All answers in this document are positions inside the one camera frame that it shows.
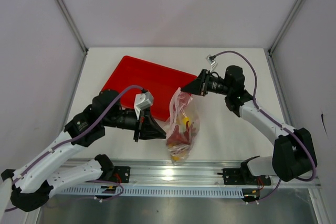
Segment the clear zip top bag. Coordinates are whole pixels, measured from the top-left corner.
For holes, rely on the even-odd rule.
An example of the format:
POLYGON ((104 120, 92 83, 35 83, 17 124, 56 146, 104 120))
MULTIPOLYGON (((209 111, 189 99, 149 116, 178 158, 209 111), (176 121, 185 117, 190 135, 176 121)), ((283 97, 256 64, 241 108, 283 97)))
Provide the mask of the clear zip top bag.
POLYGON ((165 145, 170 159, 171 155, 179 156, 181 161, 178 163, 181 163, 188 159, 200 130, 200 117, 193 96, 178 88, 170 100, 169 114, 164 127, 165 145), (178 124, 178 119, 183 117, 190 118, 189 127, 178 124))

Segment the yellow lemon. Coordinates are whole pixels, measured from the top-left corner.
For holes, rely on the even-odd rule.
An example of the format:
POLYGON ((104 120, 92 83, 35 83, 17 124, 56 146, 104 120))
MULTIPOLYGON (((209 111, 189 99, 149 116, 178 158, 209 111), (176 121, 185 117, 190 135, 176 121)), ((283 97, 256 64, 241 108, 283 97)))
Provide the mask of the yellow lemon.
POLYGON ((190 118, 189 117, 183 117, 181 119, 178 119, 178 124, 182 127, 189 127, 190 118))

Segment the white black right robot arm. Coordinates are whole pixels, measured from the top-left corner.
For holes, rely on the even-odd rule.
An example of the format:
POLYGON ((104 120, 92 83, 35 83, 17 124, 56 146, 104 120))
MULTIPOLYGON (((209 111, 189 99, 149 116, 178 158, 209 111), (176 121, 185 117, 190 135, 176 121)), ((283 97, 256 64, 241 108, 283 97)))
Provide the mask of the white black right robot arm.
POLYGON ((245 89, 241 67, 227 67, 223 78, 203 69, 195 80, 181 90, 201 96, 209 92, 224 95, 227 108, 253 125, 273 145, 272 156, 256 156, 242 163, 244 168, 239 176, 244 183, 251 184, 258 176, 277 176, 285 182, 292 179, 303 181, 303 174, 307 172, 312 172, 309 180, 315 178, 317 159, 310 132, 279 122, 263 110, 245 89))

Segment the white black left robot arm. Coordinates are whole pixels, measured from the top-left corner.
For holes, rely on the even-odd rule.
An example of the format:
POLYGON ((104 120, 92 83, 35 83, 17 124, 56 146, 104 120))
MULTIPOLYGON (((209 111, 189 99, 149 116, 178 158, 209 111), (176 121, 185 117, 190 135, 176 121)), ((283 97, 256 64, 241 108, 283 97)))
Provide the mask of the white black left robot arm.
POLYGON ((133 131, 136 142, 164 139, 166 132, 151 113, 154 98, 150 91, 141 89, 135 96, 133 108, 122 108, 122 96, 136 88, 132 85, 122 92, 101 91, 31 162, 20 169, 4 170, 2 180, 12 183, 8 199, 13 205, 11 210, 33 211, 62 190, 84 182, 113 182, 115 166, 105 154, 99 154, 81 166, 58 171, 69 158, 103 138, 107 127, 133 131))

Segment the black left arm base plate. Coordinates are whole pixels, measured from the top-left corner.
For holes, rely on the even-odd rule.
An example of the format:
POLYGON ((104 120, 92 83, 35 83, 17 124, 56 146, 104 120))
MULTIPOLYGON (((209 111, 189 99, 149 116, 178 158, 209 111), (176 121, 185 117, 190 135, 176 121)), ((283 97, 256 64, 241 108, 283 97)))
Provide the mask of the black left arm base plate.
POLYGON ((104 180, 109 182, 115 182, 119 184, 129 183, 131 176, 130 166, 116 166, 112 174, 106 177, 104 180))

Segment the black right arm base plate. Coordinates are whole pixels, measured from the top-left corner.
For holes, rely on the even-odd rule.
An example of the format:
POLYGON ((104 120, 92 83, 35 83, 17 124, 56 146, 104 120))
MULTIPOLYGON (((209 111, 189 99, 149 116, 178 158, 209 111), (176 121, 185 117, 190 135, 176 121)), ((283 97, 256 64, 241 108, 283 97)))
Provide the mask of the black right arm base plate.
POLYGON ((248 186, 270 186, 271 179, 262 176, 253 176, 249 171, 242 168, 223 168, 221 175, 225 185, 248 185, 248 186))

